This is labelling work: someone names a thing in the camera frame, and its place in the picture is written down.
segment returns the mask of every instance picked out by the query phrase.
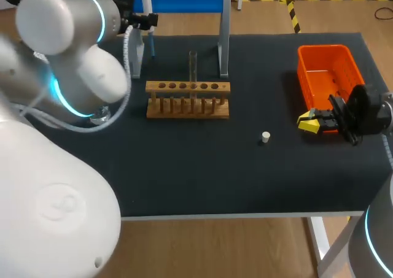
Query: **white cylinder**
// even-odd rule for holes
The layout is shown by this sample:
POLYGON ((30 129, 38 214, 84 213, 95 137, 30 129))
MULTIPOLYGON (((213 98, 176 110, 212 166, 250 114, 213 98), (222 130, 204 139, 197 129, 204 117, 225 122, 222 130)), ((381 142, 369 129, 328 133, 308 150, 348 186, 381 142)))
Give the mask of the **white cylinder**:
POLYGON ((263 132, 262 133, 262 142, 263 143, 267 143, 269 141, 270 138, 270 133, 269 132, 263 132))

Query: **white cable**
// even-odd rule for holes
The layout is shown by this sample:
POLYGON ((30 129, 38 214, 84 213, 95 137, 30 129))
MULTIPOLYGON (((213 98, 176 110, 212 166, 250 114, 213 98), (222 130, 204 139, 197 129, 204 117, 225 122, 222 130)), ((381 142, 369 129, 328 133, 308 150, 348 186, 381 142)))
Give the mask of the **white cable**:
POLYGON ((21 117, 24 117, 31 109, 35 108, 37 106, 37 104, 40 103, 41 100, 43 100, 45 98, 45 96, 47 95, 49 86, 50 85, 48 84, 48 85, 45 85, 44 87, 42 87, 42 90, 37 95, 37 97, 35 97, 29 105, 27 105, 26 107, 24 107, 22 109, 22 111, 19 113, 19 115, 21 117))
POLYGON ((391 168, 393 169, 393 156, 392 156, 391 148, 389 147, 389 142, 387 141, 386 135, 382 134, 382 141, 383 141, 383 145, 385 147, 387 158, 389 160, 389 163, 391 164, 391 168))
MULTIPOLYGON (((56 126, 60 126, 60 127, 64 128, 64 129, 68 129, 70 131, 75 131, 78 133, 94 133, 97 131, 101 131, 102 129, 105 129, 106 127, 113 124, 113 122, 115 122, 119 118, 119 116, 121 116, 123 114, 123 112, 128 104, 128 101, 130 100, 130 96, 131 96, 131 69, 130 69, 130 62, 128 60, 128 42, 130 40, 130 34, 131 34, 132 29, 133 29, 132 26, 127 27, 125 34, 124 34, 124 39, 123 39, 123 62, 124 62, 124 68, 125 68, 126 78, 127 78, 127 91, 126 91, 123 102, 120 105, 119 109, 107 122, 105 122, 99 126, 94 126, 92 128, 81 128, 81 127, 70 125, 69 123, 63 122, 63 121, 61 121, 61 120, 59 120, 59 119, 57 119, 47 113, 45 113, 41 110, 35 109, 35 108, 29 109, 28 112, 31 113, 35 117, 39 117, 40 122, 46 124, 47 126, 56 125, 56 126)), ((34 54, 34 56, 36 56, 37 58, 43 59, 42 56, 39 55, 39 53, 34 54)), ((23 109, 26 106, 21 106, 20 104, 19 105, 17 104, 16 107, 18 109, 23 109)))

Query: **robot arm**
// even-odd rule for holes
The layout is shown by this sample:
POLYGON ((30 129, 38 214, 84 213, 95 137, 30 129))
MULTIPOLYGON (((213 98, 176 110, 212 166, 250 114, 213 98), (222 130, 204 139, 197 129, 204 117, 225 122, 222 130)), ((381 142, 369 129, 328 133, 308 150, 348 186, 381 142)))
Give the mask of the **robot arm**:
POLYGON ((329 101, 332 110, 312 109, 299 117, 298 127, 312 133, 338 130, 352 145, 362 136, 393 131, 391 93, 381 95, 371 86, 357 85, 346 102, 333 95, 329 101))
MULTIPOLYGON (((21 0, 21 38, 49 63, 0 37, 0 89, 27 105, 48 86, 37 108, 67 122, 88 117, 121 99, 128 85, 121 64, 96 43, 136 21, 120 18, 112 0, 21 0)), ((112 188, 34 129, 1 92, 0 136, 0 277, 96 276, 120 234, 112 188)))

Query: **orange plastic basket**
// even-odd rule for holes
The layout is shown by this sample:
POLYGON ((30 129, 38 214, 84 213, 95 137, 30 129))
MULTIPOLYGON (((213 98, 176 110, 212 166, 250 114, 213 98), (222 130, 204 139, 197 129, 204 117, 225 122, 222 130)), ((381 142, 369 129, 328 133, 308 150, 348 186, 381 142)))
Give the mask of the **orange plastic basket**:
POLYGON ((297 75, 307 108, 331 109, 332 94, 345 101, 363 78, 349 49, 344 45, 301 46, 297 75))

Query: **black mat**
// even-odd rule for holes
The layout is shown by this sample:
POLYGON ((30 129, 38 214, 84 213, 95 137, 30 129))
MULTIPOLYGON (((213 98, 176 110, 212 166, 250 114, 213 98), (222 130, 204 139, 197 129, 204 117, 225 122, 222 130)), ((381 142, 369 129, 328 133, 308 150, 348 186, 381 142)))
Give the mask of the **black mat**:
MULTIPOLYGON (((49 139, 100 172, 124 217, 364 210, 390 173, 381 136, 352 147, 340 136, 307 136, 296 69, 305 44, 345 44, 367 83, 386 86, 360 34, 231 36, 229 120, 147 120, 146 79, 218 80, 216 37, 156 37, 142 78, 111 128, 75 134, 35 123, 49 139), (262 131, 271 139, 263 147, 262 131)), ((118 40, 103 47, 122 59, 118 40)))

